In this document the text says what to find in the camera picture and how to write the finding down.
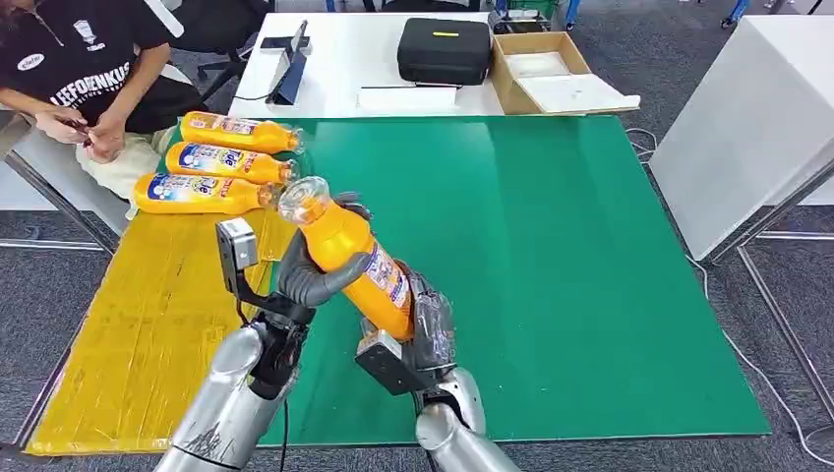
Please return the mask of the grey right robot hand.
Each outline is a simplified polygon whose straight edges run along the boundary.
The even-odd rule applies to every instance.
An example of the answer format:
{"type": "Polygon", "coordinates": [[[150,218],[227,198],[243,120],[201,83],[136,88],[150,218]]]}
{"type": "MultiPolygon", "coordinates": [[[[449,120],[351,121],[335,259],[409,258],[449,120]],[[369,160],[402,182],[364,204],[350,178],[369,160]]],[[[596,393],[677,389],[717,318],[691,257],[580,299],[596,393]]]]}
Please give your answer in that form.
{"type": "Polygon", "coordinates": [[[456,365],[456,342],[451,303],[419,272],[396,260],[410,286],[412,353],[418,371],[428,372],[456,365]]]}

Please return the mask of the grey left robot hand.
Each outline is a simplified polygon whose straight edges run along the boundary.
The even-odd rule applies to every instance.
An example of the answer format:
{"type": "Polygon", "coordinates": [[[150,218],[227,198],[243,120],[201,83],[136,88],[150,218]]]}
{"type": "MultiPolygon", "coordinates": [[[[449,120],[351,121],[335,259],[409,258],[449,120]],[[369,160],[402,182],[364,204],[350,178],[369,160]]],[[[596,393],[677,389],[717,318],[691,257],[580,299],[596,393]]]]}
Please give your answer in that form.
{"type": "Polygon", "coordinates": [[[356,281],[370,258],[367,252],[357,252],[336,269],[321,269],[311,258],[306,239],[298,229],[279,262],[276,288],[294,303],[316,308],[356,281]]]}

